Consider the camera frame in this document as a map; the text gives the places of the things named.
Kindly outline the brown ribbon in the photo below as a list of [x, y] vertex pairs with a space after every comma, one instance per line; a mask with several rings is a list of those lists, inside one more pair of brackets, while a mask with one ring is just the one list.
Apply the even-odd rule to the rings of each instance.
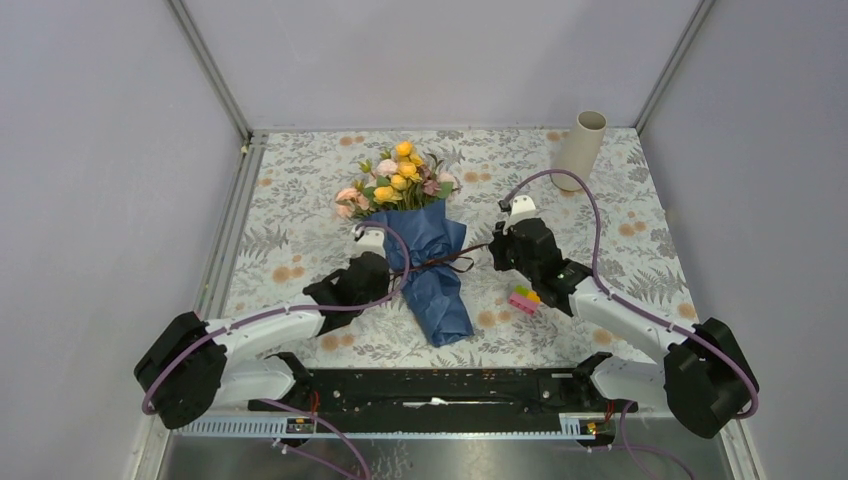
[[452, 254], [449, 254], [449, 255], [446, 255], [446, 256], [426, 259], [424, 261], [419, 262], [418, 264], [416, 264], [414, 262], [413, 251], [410, 250], [409, 248], [407, 248], [406, 251], [405, 251], [405, 253], [406, 253], [405, 258], [408, 260], [408, 265], [406, 267], [401, 267], [400, 269], [389, 268], [388, 273], [391, 276], [399, 277], [403, 274], [404, 271], [407, 271], [408, 273], [412, 273], [412, 272], [424, 271], [424, 270], [427, 270], [427, 269], [440, 267], [440, 266], [448, 266], [449, 268], [456, 270], [456, 268], [451, 266], [451, 264], [454, 261], [459, 260], [460, 258], [465, 258], [469, 254], [471, 254], [472, 252], [480, 250], [484, 247], [487, 247], [486, 243], [476, 244], [476, 245], [464, 248], [462, 250], [459, 250], [458, 252], [455, 252], [455, 253], [452, 253]]

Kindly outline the blue wrapping paper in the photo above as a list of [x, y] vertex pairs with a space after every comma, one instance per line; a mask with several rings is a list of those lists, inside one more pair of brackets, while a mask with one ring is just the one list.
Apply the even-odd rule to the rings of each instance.
[[442, 347], [472, 336], [457, 273], [448, 261], [423, 266], [463, 248], [466, 226], [447, 218], [446, 202], [438, 200], [418, 210], [378, 212], [366, 219], [388, 226], [403, 239], [413, 270], [402, 295], [429, 343]]

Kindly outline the artificial flower bunch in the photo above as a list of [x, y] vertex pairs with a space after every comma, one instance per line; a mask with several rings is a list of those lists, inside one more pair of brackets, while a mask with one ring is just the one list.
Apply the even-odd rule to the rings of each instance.
[[364, 219], [383, 211], [419, 210], [461, 190], [443, 160], [419, 151], [410, 141], [382, 151], [377, 162], [366, 160], [358, 167], [364, 177], [335, 196], [339, 217]]

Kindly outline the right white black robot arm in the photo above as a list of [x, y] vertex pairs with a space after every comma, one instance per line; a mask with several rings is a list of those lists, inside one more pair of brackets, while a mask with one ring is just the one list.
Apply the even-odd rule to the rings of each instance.
[[497, 223], [489, 250], [495, 269], [519, 272], [544, 305], [594, 323], [648, 356], [640, 362], [601, 352], [582, 361], [574, 370], [573, 396], [583, 410], [633, 401], [671, 413], [702, 438], [756, 411], [758, 382], [722, 321], [676, 323], [612, 292], [593, 269], [563, 257], [539, 218]]

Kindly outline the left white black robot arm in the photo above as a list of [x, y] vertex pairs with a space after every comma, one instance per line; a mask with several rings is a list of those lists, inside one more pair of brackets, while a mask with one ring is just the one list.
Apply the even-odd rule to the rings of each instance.
[[301, 409], [311, 387], [300, 365], [260, 355], [349, 325], [387, 296], [389, 277], [386, 258], [365, 252], [290, 302], [233, 318], [203, 321], [194, 312], [176, 316], [133, 370], [144, 391], [143, 412], [177, 429], [211, 408], [252, 400]]

